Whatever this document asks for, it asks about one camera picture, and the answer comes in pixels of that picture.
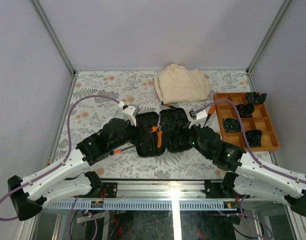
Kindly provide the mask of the dark green tool case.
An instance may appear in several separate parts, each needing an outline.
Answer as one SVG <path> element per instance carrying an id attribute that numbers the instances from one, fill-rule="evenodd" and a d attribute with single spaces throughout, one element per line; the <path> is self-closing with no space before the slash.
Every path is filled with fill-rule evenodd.
<path id="1" fill-rule="evenodd" d="M 189 143 L 189 120 L 182 108 L 170 108 L 137 115 L 134 145 L 142 158 L 157 157 L 165 151 L 180 153 L 192 148 Z"/>

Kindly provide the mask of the orange black needle-nose pliers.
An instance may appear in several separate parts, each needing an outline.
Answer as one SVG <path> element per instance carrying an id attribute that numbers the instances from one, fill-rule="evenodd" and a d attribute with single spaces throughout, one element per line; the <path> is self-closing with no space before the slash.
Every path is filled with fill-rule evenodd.
<path id="1" fill-rule="evenodd" d="M 161 123 L 161 114 L 159 114 L 156 125 L 153 126 L 151 129 L 151 133 L 157 134 L 157 148 L 161 148 L 162 146 L 162 134 L 163 134 L 162 126 L 163 124 Z"/>

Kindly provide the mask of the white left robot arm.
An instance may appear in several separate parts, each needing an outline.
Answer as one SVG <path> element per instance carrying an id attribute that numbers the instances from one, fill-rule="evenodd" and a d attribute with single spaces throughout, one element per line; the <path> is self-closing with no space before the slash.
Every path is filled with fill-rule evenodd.
<path id="1" fill-rule="evenodd" d="M 23 178 L 17 175 L 9 178 L 8 190 L 17 219 L 28 220 L 49 204 L 65 198 L 99 196 L 103 186 L 100 177 L 84 169 L 135 140 L 137 125 L 136 121 L 113 118 L 101 130 L 78 143 L 63 160 Z"/>

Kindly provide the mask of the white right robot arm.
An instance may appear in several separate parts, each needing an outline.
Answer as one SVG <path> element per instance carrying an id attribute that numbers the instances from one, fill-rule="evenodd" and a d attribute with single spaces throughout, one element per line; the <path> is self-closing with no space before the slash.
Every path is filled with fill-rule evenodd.
<path id="1" fill-rule="evenodd" d="M 221 184 L 226 197 L 234 194 L 282 203 L 306 217 L 306 173 L 294 172 L 266 161 L 243 148 L 221 140 L 210 127 L 179 127 L 180 143 L 190 144 L 227 174 Z"/>

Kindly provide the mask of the orange utility knife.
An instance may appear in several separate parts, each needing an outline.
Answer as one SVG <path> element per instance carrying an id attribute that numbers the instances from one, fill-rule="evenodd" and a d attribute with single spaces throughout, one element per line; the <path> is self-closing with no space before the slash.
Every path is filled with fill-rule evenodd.
<path id="1" fill-rule="evenodd" d="M 124 151 L 126 151 L 126 150 L 128 150 L 128 149 L 131 149 L 131 148 L 134 148 L 134 147 L 135 147 L 135 146 L 132 145 L 132 146 L 128 146 L 128 147 L 125 147 L 125 148 L 117 149 L 117 150 L 114 151 L 114 154 L 118 154 L 118 153 L 124 152 Z"/>

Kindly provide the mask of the dark tape roll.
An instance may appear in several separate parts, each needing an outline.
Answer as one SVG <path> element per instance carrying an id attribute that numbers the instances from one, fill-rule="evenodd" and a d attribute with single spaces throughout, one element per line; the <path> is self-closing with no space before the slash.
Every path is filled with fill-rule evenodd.
<path id="1" fill-rule="evenodd" d="M 261 105 L 265 102 L 267 98 L 266 93 L 259 93 L 259 92 L 247 92 L 246 93 L 246 100 L 249 104 L 252 105 Z"/>
<path id="2" fill-rule="evenodd" d="M 223 126 L 227 133 L 238 133 L 241 131 L 241 125 L 237 118 L 223 119 Z"/>
<path id="3" fill-rule="evenodd" d="M 236 106 L 240 117 L 242 118 L 251 118 L 253 112 L 255 111 L 255 107 L 253 104 L 239 104 Z"/>
<path id="4" fill-rule="evenodd" d="M 249 147 L 261 147 L 262 146 L 263 132 L 259 129 L 248 130 L 245 132 L 246 140 L 245 146 Z"/>

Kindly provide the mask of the dark tape roll bottom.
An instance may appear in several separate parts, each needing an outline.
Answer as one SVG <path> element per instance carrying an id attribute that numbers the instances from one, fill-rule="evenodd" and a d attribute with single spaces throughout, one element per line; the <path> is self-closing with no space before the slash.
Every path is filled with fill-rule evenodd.
<path id="1" fill-rule="evenodd" d="M 261 147 L 262 146 L 263 132 L 259 129 L 248 130 L 245 132 L 246 140 L 245 146 L 249 147 Z"/>

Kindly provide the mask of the small precision screwdriver by bag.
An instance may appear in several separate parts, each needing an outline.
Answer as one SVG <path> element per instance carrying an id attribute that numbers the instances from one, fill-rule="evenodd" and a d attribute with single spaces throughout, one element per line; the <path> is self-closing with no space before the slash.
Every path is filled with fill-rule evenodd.
<path id="1" fill-rule="evenodd" d="M 171 108 L 171 109 L 176 109 L 177 108 L 176 106 L 170 105 L 168 103 L 163 103 L 163 102 L 161 102 L 161 105 L 166 106 L 166 107 Z"/>

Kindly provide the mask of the orange compartment tray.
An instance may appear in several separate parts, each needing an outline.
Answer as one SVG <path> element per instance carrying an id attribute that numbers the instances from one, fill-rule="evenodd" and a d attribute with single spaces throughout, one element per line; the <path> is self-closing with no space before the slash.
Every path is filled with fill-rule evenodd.
<path id="1" fill-rule="evenodd" d="M 240 117 L 236 106 L 248 104 L 246 92 L 216 93 L 214 100 L 223 100 L 223 102 L 216 104 L 217 118 L 223 141 L 247 149 L 244 142 L 246 140 L 245 132 L 248 130 L 262 130 L 262 146 L 251 147 L 252 151 L 271 152 L 279 149 L 280 144 L 264 103 L 254 105 L 255 111 L 252 117 Z M 241 131 L 225 132 L 223 119 L 226 118 L 238 119 Z"/>

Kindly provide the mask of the dark tape roll top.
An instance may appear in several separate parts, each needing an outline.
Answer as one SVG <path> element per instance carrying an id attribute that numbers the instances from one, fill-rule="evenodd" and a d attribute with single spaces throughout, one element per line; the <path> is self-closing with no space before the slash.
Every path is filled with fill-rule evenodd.
<path id="1" fill-rule="evenodd" d="M 267 98 L 266 93 L 259 93 L 259 92 L 247 92 L 246 93 L 246 100 L 249 104 L 252 105 L 261 105 L 265 102 Z"/>

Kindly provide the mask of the cream cloth bag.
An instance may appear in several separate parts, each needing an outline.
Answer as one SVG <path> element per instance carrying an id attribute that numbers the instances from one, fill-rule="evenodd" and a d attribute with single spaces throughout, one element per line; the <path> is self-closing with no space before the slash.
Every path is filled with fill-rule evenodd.
<path id="1" fill-rule="evenodd" d="M 159 101 L 164 104 L 203 101 L 208 98 L 211 91 L 203 71 L 188 70 L 174 63 L 154 78 L 154 87 Z"/>

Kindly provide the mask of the orange handled long screwdriver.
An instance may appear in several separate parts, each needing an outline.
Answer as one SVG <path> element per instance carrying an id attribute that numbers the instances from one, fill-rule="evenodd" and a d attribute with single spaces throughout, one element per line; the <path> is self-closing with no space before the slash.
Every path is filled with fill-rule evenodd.
<path id="1" fill-rule="evenodd" d="M 215 105 L 212 105 L 212 106 L 210 107 L 209 111 L 208 111 L 208 115 L 207 115 L 207 118 L 206 118 L 206 120 L 205 120 L 205 123 L 204 123 L 203 127 L 206 126 L 206 123 L 208 122 L 208 120 L 210 119 L 210 117 L 213 115 L 213 113 L 215 112 L 215 110 L 216 110 L 216 106 L 215 106 Z"/>

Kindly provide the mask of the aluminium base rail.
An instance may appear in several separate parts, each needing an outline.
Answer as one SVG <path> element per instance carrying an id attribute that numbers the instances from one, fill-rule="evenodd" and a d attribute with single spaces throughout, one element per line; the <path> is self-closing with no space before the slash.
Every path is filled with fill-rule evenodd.
<path id="1" fill-rule="evenodd" d="M 50 210 L 145 210 L 234 211 L 237 197 L 211 197 L 219 180 L 114 180 L 104 181 L 106 196 L 67 198 L 48 206 Z"/>

